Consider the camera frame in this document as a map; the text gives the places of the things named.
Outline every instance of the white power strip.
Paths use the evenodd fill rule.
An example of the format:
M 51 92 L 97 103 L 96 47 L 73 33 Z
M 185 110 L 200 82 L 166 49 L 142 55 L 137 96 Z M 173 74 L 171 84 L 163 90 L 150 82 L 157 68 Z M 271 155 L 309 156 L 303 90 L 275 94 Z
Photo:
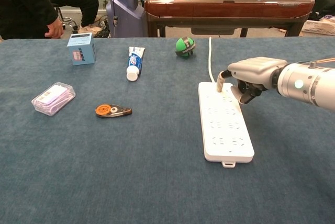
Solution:
M 235 167 L 236 162 L 248 163 L 254 156 L 247 126 L 231 86 L 224 83 L 222 92 L 216 91 L 216 83 L 199 83 L 198 88 L 205 158 L 222 162 L 229 168 Z

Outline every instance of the white basket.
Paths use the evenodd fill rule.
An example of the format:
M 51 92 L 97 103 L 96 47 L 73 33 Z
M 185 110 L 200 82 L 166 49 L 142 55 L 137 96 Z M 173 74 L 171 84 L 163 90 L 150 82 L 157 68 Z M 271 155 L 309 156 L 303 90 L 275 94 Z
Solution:
M 335 36 L 335 23 L 307 20 L 302 28 L 303 32 Z

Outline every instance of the white toothpaste tube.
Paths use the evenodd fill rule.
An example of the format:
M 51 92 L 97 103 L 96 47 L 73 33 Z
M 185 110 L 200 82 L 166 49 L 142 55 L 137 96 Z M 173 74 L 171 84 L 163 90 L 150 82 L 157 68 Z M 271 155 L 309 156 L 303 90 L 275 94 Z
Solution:
M 142 60 L 145 48 L 129 47 L 129 60 L 127 67 L 127 79 L 136 81 L 142 69 Z

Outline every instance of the stool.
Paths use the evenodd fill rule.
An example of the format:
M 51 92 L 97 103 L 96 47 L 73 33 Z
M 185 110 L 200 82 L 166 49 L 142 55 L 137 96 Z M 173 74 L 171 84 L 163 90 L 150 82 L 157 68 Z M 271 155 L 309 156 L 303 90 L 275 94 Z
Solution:
M 59 19 L 63 23 L 63 29 L 66 28 L 66 25 L 69 25 L 72 28 L 72 32 L 74 34 L 77 34 L 78 33 L 78 25 L 77 25 L 77 23 L 71 17 L 63 17 L 63 14 L 61 12 L 59 4 L 53 3 L 52 5 L 56 9 L 58 17 L 59 17 Z

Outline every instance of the floor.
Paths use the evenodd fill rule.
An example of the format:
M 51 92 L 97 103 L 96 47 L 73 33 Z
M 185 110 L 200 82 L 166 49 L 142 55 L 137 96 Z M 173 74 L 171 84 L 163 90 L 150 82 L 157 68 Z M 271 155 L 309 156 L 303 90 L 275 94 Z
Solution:
M 63 11 L 64 16 L 68 16 L 73 18 L 77 24 L 80 24 L 81 21 L 81 13 L 75 12 L 72 10 L 71 12 L 68 12 L 68 10 Z M 105 12 L 99 11 L 98 15 L 104 16 L 106 15 Z M 166 37 L 173 37 L 173 38 L 179 38 L 179 37 L 184 37 L 184 36 L 190 36 L 193 38 L 199 38 L 199 37 L 212 37 L 212 38 L 237 38 L 240 37 L 240 32 L 241 29 L 236 29 L 233 35 L 194 35 L 191 33 L 191 29 L 189 28 L 166 28 Z M 62 38 L 69 38 L 71 35 L 72 31 L 70 30 L 69 27 L 66 28 L 64 31 L 64 35 Z M 279 31 L 276 28 L 271 28 L 271 29 L 249 29 L 248 30 L 248 35 L 247 37 L 284 37 L 285 33 Z M 314 34 L 314 33 L 306 33 L 302 32 L 300 36 L 303 37 L 323 37 L 325 35 L 320 35 L 320 34 Z

